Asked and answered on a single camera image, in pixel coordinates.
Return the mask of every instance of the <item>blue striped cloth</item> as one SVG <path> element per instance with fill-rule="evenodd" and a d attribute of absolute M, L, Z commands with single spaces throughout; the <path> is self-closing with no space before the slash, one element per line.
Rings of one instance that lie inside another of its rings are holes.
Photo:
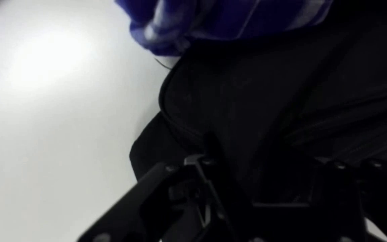
<path fill-rule="evenodd" d="M 117 0 L 131 34 L 156 55 L 182 55 L 195 39 L 237 41 L 321 23 L 333 0 Z"/>

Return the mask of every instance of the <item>black bag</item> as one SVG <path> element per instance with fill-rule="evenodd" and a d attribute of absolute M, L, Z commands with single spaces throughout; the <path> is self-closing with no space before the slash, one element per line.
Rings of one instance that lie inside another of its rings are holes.
<path fill-rule="evenodd" d="M 160 106 L 132 148 L 137 178 L 206 152 L 207 136 L 251 198 L 284 157 L 280 144 L 324 163 L 387 160 L 387 2 L 336 2 L 312 30 L 196 43 L 168 75 Z"/>

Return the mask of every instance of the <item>white surface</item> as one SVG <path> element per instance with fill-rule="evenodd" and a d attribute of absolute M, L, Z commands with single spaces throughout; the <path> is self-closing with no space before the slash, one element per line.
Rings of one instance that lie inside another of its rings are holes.
<path fill-rule="evenodd" d="M 0 2 L 0 242 L 70 242 L 133 183 L 167 75 L 112 0 Z"/>

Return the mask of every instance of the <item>black backpack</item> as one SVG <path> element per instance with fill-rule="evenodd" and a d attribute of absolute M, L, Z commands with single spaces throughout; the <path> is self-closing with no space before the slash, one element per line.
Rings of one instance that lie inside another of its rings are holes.
<path fill-rule="evenodd" d="M 212 152 L 208 137 L 251 198 L 266 178 L 303 182 L 288 147 L 321 163 L 387 160 L 387 2 L 337 0 L 316 28 L 196 43 L 160 106 L 131 152 L 137 178 Z"/>

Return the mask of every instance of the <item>white background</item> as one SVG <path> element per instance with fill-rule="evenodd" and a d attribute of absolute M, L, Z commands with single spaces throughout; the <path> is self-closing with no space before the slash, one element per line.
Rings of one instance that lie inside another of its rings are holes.
<path fill-rule="evenodd" d="M 167 75 L 112 0 L 0 0 L 0 242 L 71 242 L 135 183 Z"/>

